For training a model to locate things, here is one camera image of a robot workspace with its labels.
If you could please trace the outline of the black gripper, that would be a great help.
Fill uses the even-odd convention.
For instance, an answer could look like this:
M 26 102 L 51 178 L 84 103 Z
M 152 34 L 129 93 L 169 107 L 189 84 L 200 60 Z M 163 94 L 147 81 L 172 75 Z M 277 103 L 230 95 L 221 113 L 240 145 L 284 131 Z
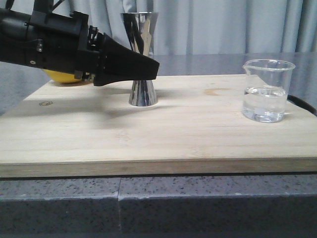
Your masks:
M 2 62 L 73 74 L 95 81 L 104 78 L 99 45 L 88 25 L 88 15 L 70 16 L 33 11 L 0 10 L 0 60 Z

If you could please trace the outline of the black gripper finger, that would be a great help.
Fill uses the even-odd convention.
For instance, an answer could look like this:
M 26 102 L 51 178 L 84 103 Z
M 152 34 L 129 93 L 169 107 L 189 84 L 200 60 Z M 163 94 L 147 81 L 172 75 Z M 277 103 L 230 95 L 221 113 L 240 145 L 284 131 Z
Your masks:
M 93 84 L 105 86 L 121 81 L 154 80 L 158 70 L 156 60 L 126 48 L 104 34 Z

